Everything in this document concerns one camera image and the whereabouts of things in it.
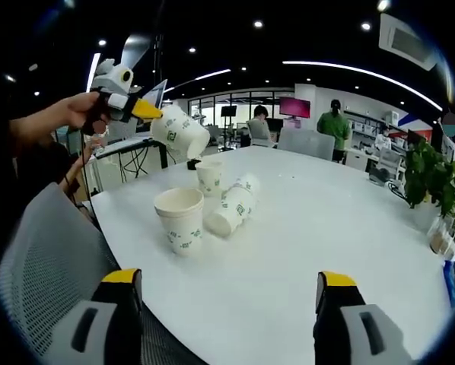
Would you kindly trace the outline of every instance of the person in green shirt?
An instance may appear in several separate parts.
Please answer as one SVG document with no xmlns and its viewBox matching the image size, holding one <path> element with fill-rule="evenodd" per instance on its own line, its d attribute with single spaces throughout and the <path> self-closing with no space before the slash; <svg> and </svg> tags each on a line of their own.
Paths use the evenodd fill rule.
<svg viewBox="0 0 455 365">
<path fill-rule="evenodd" d="M 317 131 L 324 135 L 331 135 L 336 139 L 332 160 L 340 162 L 344 157 L 344 141 L 349 138 L 349 124 L 340 113 L 341 102 L 337 99 L 331 101 L 331 111 L 320 116 Z"/>
</svg>

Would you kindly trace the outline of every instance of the office floor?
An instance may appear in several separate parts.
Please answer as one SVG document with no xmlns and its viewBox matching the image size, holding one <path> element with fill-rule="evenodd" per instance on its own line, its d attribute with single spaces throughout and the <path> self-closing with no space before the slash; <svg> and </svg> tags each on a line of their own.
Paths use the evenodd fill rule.
<svg viewBox="0 0 455 365">
<path fill-rule="evenodd" d="M 121 155 L 121 164 L 125 166 L 127 163 L 129 163 L 132 160 L 132 157 L 134 153 L 138 154 L 138 160 L 142 161 L 143 158 L 145 157 L 145 152 L 143 151 L 141 154 L 139 154 L 142 150 L 137 150 L 133 151 L 133 155 L 131 153 L 127 154 L 122 154 Z M 213 147 L 207 147 L 202 154 L 202 156 L 208 156 L 210 154 L 217 154 L 218 153 L 218 147 L 213 146 Z M 184 156 L 181 156 L 178 154 L 176 151 L 170 151 L 171 156 L 167 155 L 168 159 L 168 166 L 174 165 L 173 159 L 177 163 L 182 163 L 186 162 L 187 159 Z M 103 185 L 104 190 L 109 190 L 109 189 L 114 189 L 118 186 L 120 186 L 123 181 L 121 180 L 121 174 L 119 171 L 119 155 L 114 154 L 109 157 L 102 158 L 98 160 L 97 162 L 97 167 L 99 170 L 100 174 L 100 180 Z M 131 163 L 128 167 L 128 170 L 135 170 L 135 166 L 133 163 Z M 144 163 L 142 164 L 142 169 L 146 171 L 147 173 L 154 173 L 156 171 L 161 170 L 161 164 L 160 164 L 160 153 L 158 152 L 158 148 L 150 148 L 148 151 L 148 154 L 145 158 Z M 97 183 L 94 179 L 94 174 L 92 173 L 92 167 L 91 164 L 88 164 L 87 169 L 86 169 L 86 174 L 87 174 L 87 183 L 89 185 L 89 191 L 93 192 L 94 188 L 97 188 Z M 145 173 L 143 171 L 140 171 L 138 177 L 144 176 Z M 126 181 L 133 181 L 135 178 L 134 173 L 130 173 L 126 171 Z"/>
</svg>

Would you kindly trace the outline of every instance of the cup lying on side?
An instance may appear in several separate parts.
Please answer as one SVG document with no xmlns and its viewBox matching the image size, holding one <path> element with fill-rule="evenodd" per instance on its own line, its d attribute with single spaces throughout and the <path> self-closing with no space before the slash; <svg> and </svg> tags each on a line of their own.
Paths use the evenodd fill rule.
<svg viewBox="0 0 455 365">
<path fill-rule="evenodd" d="M 221 237 L 230 236 L 253 212 L 256 205 L 256 194 L 259 181 L 251 175 L 249 186 L 255 189 L 246 188 L 246 179 L 237 181 L 232 187 L 222 194 L 221 206 L 215 209 L 205 220 L 206 227 Z"/>
<path fill-rule="evenodd" d="M 221 196 L 222 162 L 202 161 L 196 164 L 199 189 L 205 196 Z"/>
<path fill-rule="evenodd" d="M 155 211 L 175 253 L 190 256 L 199 250 L 203 206 L 204 195 L 198 189 L 175 188 L 155 198 Z"/>
<path fill-rule="evenodd" d="M 209 143 L 211 135 L 177 105 L 162 109 L 163 116 L 151 123 L 151 136 L 155 141 L 187 156 L 200 156 Z"/>
</svg>

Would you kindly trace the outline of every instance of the human hand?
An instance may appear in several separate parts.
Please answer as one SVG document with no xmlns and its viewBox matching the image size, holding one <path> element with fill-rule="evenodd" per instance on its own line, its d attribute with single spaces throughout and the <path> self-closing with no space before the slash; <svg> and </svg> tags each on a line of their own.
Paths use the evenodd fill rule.
<svg viewBox="0 0 455 365">
<path fill-rule="evenodd" d="M 83 152 L 84 156 L 80 156 L 77 159 L 77 163 L 80 167 L 84 167 L 84 165 L 91 159 L 92 152 L 96 147 L 104 147 L 104 141 L 102 138 L 94 136 L 86 142 Z"/>
<path fill-rule="evenodd" d="M 77 94 L 64 99 L 64 117 L 67 124 L 72 128 L 81 129 L 87 119 L 89 109 L 96 103 L 98 98 L 99 93 L 94 91 L 92 93 Z M 103 114 L 100 117 L 100 120 L 92 124 L 94 132 L 98 134 L 106 131 L 106 124 L 109 122 L 109 118 L 106 115 Z"/>
</svg>

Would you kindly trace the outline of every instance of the black ceiling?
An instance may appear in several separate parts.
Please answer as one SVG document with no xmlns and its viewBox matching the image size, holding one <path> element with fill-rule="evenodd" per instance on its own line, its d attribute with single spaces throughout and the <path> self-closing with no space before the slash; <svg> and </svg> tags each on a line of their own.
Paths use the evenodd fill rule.
<svg viewBox="0 0 455 365">
<path fill-rule="evenodd" d="M 248 87 L 293 87 L 307 78 L 320 87 L 356 92 L 402 107 L 431 123 L 440 113 L 419 97 L 386 81 L 353 71 L 283 65 L 284 60 L 333 62 L 394 78 L 455 111 L 436 69 L 425 71 L 378 48 L 380 13 L 377 0 L 351 1 L 99 1 L 33 2 L 6 13 L 9 45 L 2 71 L 17 79 L 9 84 L 11 113 L 29 113 L 85 89 L 92 55 L 120 58 L 133 32 L 164 35 L 160 64 L 169 87 L 210 72 L 232 72 L 195 81 L 168 94 L 170 99 L 197 97 Z M 427 39 L 446 56 L 455 76 L 455 1 L 396 1 L 388 11 Z M 261 20 L 262 29 L 253 22 Z M 373 28 L 363 32 L 361 22 Z M 107 40 L 100 48 L 99 39 Z M 189 48 L 197 49 L 195 54 Z M 33 63 L 36 71 L 28 71 Z M 152 52 L 135 67 L 135 84 L 154 83 Z"/>
</svg>

